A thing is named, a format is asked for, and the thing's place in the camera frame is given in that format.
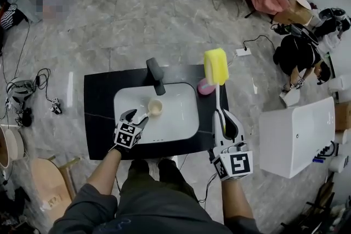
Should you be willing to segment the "person's right forearm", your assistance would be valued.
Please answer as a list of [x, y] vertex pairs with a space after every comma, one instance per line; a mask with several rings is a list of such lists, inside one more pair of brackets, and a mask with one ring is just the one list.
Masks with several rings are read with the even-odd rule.
[[221, 182], [223, 217], [225, 220], [241, 216], [253, 219], [252, 209], [239, 180]]

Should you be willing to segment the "small gripper on floor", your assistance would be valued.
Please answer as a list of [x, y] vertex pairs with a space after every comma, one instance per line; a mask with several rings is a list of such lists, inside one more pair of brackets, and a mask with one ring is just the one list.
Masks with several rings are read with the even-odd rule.
[[54, 98], [52, 100], [52, 106], [50, 108], [50, 110], [55, 113], [56, 115], [60, 115], [62, 114], [62, 109], [61, 109], [61, 106], [60, 106], [60, 101], [58, 98]]

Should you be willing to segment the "person's left forearm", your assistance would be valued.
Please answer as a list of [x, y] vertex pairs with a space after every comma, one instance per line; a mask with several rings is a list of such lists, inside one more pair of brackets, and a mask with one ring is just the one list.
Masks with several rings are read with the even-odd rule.
[[92, 185], [100, 194], [111, 195], [122, 155], [120, 151], [112, 149], [100, 162], [87, 183]]

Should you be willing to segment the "black white striped cloth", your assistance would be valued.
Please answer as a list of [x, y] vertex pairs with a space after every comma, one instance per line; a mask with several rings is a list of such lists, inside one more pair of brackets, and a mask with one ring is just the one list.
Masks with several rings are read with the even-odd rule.
[[18, 24], [17, 6], [11, 4], [0, 18], [0, 26], [4, 30], [8, 30]]

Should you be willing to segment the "black sink cabinet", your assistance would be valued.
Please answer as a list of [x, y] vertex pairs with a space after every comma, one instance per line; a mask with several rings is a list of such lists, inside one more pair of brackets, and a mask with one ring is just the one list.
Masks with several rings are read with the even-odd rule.
[[[198, 110], [199, 127], [196, 133], [174, 141], [139, 143], [124, 159], [159, 158], [207, 151], [214, 148], [212, 118], [216, 95], [200, 95], [197, 85], [205, 76], [203, 65], [168, 66], [162, 68], [164, 85], [187, 83], [192, 86]], [[112, 147], [112, 134], [119, 115], [115, 114], [114, 98], [118, 91], [131, 87], [153, 87], [147, 69], [112, 71], [84, 77], [84, 120], [89, 158], [101, 160]]]

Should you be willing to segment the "round beige drum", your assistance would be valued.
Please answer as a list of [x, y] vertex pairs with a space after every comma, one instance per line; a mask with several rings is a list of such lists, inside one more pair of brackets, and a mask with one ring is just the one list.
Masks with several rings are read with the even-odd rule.
[[24, 142], [16, 125], [0, 124], [0, 167], [7, 169], [12, 161], [25, 157]]

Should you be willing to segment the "black bathtub faucet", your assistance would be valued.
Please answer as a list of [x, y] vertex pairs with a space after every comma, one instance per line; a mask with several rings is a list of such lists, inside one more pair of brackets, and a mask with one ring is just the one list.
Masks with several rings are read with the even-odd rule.
[[336, 144], [334, 141], [330, 143], [329, 146], [325, 146], [320, 150], [317, 155], [313, 158], [314, 163], [324, 163], [327, 158], [333, 156], [336, 149]]

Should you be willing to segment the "white rectangular bathtub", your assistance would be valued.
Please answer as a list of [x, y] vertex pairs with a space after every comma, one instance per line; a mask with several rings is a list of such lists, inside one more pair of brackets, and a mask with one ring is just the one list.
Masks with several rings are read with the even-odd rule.
[[259, 167], [292, 178], [335, 139], [333, 97], [259, 117]]

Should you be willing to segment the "white sink basin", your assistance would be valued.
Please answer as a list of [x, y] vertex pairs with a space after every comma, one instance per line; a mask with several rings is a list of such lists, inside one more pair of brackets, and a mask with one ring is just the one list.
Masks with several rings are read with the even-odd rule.
[[158, 116], [149, 115], [138, 144], [161, 143], [188, 139], [199, 128], [196, 93], [187, 83], [164, 85], [165, 94], [157, 95], [154, 86], [130, 87], [119, 90], [114, 97], [115, 118], [127, 110], [136, 109], [134, 118], [149, 113], [149, 103], [161, 102]]

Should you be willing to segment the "pink soap bottle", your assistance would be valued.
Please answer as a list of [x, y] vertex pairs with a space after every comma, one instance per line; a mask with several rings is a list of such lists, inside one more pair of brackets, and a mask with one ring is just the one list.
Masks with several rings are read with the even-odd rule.
[[208, 83], [206, 78], [203, 78], [197, 84], [197, 91], [200, 95], [207, 96], [216, 90], [216, 85]]

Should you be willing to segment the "cream cup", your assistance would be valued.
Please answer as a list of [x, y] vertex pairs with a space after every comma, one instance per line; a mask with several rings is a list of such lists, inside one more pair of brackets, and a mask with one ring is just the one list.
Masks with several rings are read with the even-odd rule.
[[162, 113], [163, 104], [159, 99], [152, 99], [148, 103], [148, 112], [141, 115], [139, 117], [139, 121], [141, 122], [143, 119], [147, 117], [156, 117]]

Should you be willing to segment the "person in grey clothes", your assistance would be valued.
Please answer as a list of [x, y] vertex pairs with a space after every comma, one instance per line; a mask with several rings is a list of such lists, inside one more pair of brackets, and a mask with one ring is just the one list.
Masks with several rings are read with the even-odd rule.
[[102, 195], [85, 184], [49, 234], [261, 234], [255, 219], [237, 216], [220, 224], [197, 201], [167, 187]]

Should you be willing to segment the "white headset on floor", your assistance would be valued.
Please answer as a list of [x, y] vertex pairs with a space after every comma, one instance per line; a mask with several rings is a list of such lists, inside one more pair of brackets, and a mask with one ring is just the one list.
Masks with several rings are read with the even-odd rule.
[[7, 100], [17, 112], [24, 110], [25, 102], [34, 93], [33, 81], [24, 78], [12, 79], [6, 88]]

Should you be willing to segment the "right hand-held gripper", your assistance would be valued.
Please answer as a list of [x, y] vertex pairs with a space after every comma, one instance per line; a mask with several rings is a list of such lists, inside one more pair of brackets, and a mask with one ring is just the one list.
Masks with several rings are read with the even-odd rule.
[[[253, 173], [253, 153], [248, 150], [244, 127], [228, 110], [215, 110], [213, 133], [216, 147], [208, 150], [220, 181], [237, 180]], [[225, 143], [236, 143], [224, 147]]]

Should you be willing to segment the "yellow sponge brush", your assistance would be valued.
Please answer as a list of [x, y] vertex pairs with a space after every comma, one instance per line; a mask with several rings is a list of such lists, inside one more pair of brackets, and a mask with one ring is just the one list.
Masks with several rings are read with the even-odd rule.
[[222, 129], [225, 133], [226, 122], [220, 105], [220, 86], [223, 86], [229, 79], [227, 55], [222, 48], [207, 50], [204, 53], [205, 78], [207, 84], [215, 86], [216, 110], [219, 119], [222, 121]]

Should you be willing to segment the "cardboard box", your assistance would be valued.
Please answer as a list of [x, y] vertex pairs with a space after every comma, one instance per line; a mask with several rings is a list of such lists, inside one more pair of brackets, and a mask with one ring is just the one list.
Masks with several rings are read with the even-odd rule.
[[279, 24], [301, 24], [308, 25], [313, 18], [312, 12], [300, 5], [296, 0], [288, 0], [290, 6], [288, 9], [277, 13], [273, 21]]

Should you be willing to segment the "round wooden stool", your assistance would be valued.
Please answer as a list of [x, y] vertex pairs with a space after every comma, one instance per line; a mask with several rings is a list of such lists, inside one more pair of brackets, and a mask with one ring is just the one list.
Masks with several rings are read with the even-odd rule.
[[33, 182], [41, 201], [41, 210], [51, 222], [61, 218], [76, 195], [70, 168], [80, 161], [79, 157], [58, 167], [55, 156], [35, 158], [31, 161]]

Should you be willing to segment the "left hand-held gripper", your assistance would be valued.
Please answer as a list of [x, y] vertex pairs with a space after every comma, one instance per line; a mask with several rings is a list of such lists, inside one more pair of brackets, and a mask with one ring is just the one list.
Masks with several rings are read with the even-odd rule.
[[114, 130], [114, 149], [131, 149], [141, 139], [149, 115], [141, 115], [134, 122], [136, 113], [137, 109], [131, 109], [120, 115]]

